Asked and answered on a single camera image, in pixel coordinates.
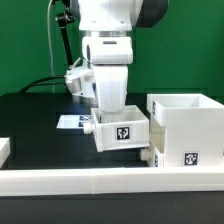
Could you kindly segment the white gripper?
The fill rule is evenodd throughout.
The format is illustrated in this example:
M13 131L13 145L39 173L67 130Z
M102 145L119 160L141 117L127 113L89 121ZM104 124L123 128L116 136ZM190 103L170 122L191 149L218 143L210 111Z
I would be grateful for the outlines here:
M94 76L99 109L105 113L122 111L127 94L127 66L95 66Z

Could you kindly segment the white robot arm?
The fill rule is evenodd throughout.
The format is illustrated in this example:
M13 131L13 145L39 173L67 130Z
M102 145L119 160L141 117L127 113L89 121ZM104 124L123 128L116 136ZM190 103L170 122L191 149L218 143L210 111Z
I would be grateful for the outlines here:
M103 113L125 106L128 66L133 63L131 32L155 26L166 14L169 0L70 0L80 20L81 66L67 71L70 92L96 99Z

